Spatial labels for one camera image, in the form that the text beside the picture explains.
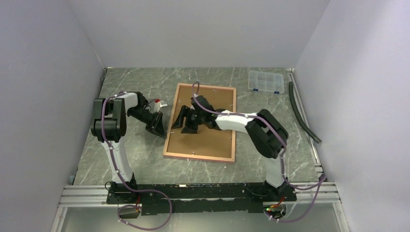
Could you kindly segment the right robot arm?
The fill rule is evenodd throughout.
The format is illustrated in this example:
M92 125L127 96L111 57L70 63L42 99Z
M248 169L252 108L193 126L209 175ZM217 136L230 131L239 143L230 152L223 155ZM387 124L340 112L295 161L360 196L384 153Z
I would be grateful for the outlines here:
M283 155L289 134L266 109L257 113L237 113L226 109L214 109L202 95L191 98L191 107L183 105L172 124L185 134L196 134L200 125L218 131L238 131L247 134L257 151L265 158L266 195L279 200L288 185Z

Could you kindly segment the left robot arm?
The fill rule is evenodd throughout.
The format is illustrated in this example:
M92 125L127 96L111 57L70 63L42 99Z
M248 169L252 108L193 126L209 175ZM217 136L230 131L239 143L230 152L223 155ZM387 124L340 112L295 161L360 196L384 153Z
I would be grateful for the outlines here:
M102 144L109 158L112 181L109 193L119 193L126 203L138 198L138 188L125 149L124 136L129 116L145 124L147 132L166 138L161 109L168 104L160 99L148 101L141 92L122 91L93 102L90 131Z

